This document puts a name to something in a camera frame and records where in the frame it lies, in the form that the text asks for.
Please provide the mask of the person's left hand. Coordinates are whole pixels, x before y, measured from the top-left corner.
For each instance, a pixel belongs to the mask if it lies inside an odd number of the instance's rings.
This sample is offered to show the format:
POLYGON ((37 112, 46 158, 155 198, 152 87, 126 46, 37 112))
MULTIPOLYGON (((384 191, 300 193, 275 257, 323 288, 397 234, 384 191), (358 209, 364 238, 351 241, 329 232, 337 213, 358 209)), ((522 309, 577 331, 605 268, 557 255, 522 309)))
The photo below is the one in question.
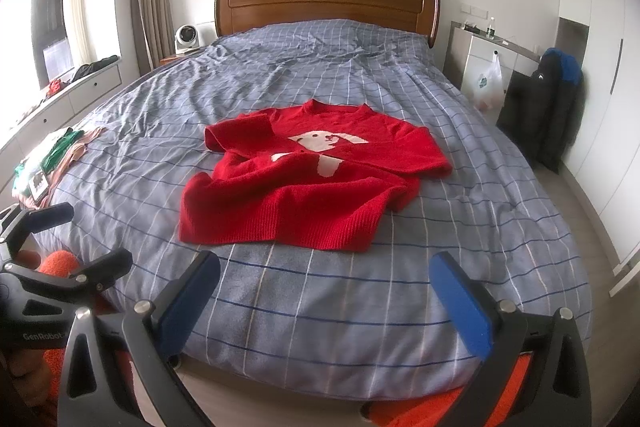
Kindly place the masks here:
POLYGON ((41 407, 47 401, 52 374, 42 350, 2 350, 1 364, 28 407, 41 407))

